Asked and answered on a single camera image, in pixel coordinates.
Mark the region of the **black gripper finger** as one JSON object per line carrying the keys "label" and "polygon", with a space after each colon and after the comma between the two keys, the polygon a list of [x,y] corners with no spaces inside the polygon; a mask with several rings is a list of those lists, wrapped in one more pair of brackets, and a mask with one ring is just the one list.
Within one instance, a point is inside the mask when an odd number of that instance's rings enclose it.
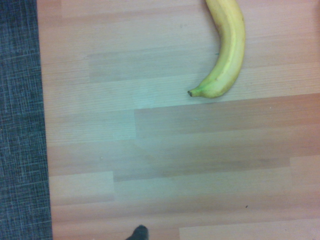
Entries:
{"label": "black gripper finger", "polygon": [[139,225],[126,240],[149,240],[149,230],[144,225]]}

